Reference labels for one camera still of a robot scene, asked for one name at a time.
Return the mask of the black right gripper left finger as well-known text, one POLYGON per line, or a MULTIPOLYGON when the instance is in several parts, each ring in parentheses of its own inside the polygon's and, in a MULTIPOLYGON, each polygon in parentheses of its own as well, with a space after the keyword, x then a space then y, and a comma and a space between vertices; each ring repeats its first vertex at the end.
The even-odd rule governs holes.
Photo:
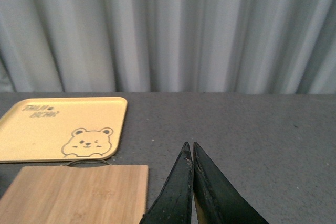
POLYGON ((185 142, 158 195, 140 223, 191 223, 194 164, 185 142))

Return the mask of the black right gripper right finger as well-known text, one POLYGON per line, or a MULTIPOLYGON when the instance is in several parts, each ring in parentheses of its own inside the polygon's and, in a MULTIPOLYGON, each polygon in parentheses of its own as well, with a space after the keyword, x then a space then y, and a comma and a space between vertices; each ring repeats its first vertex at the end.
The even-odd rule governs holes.
POLYGON ((198 143, 193 145, 194 197, 199 223, 267 223, 198 143))

